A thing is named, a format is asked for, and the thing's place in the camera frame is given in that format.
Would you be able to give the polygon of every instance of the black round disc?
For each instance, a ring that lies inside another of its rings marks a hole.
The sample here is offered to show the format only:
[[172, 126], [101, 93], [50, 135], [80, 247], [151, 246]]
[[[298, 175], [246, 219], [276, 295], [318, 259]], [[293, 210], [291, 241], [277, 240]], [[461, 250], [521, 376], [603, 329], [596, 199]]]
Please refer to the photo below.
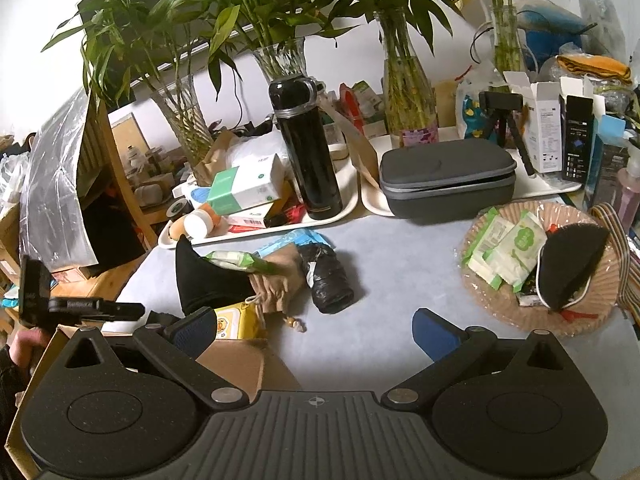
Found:
[[124, 368], [77, 372], [77, 384], [51, 390], [22, 418], [22, 436], [42, 468], [71, 478], [125, 478], [169, 461], [193, 438], [196, 405], [177, 384]]
[[509, 386], [481, 376], [436, 400], [433, 427], [464, 462], [508, 478], [554, 478], [597, 455], [607, 423], [593, 396], [571, 386]]

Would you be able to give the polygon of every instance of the striped strap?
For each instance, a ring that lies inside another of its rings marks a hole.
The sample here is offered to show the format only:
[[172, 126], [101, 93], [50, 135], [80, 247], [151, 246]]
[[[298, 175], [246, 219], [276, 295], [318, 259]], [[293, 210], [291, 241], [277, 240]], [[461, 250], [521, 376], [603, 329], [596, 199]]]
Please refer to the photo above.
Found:
[[628, 238], [622, 228], [615, 209], [611, 204], [603, 203], [592, 207], [589, 214], [598, 224], [611, 232], [614, 249], [620, 259], [620, 288], [618, 304], [631, 312], [640, 326], [640, 264], [631, 257]]

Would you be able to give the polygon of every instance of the orange towel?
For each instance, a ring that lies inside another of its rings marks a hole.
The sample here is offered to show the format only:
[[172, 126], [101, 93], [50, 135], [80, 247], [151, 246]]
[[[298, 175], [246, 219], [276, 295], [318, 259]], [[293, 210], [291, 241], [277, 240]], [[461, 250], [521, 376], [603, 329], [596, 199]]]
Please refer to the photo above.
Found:
[[572, 74], [593, 74], [603, 79], [620, 79], [626, 85], [631, 85], [631, 69], [606, 56], [585, 56], [573, 54], [558, 56], [558, 64]]

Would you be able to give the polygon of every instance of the person's hand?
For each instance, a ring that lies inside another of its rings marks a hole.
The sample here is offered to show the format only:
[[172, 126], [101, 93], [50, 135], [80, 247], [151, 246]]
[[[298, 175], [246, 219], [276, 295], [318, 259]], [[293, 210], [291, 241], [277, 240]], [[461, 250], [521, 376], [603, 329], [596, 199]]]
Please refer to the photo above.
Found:
[[22, 370], [28, 370], [34, 347], [46, 348], [51, 336], [41, 328], [20, 330], [9, 347], [9, 357]]

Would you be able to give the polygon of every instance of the white tablecloth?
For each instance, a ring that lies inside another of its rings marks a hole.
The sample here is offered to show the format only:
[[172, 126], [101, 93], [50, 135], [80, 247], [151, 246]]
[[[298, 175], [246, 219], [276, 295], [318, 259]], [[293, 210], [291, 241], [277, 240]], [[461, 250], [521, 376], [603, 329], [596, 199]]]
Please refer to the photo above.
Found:
[[[456, 248], [471, 222], [416, 226], [370, 216], [320, 229], [334, 245], [357, 302], [324, 316], [301, 292], [293, 314], [306, 333], [268, 322], [269, 339], [305, 390], [372, 390], [380, 394], [430, 364], [413, 342], [414, 312], [427, 307], [455, 325], [481, 325], [498, 337], [523, 338], [474, 304], [461, 286]], [[200, 246], [253, 251], [275, 237]], [[120, 301], [182, 316], [175, 283], [174, 252], [155, 248], [129, 280]], [[138, 324], [109, 323], [128, 332]], [[613, 480], [640, 465], [640, 352], [631, 323], [619, 310], [597, 332], [562, 341], [589, 381], [609, 419], [609, 435], [593, 470]]]

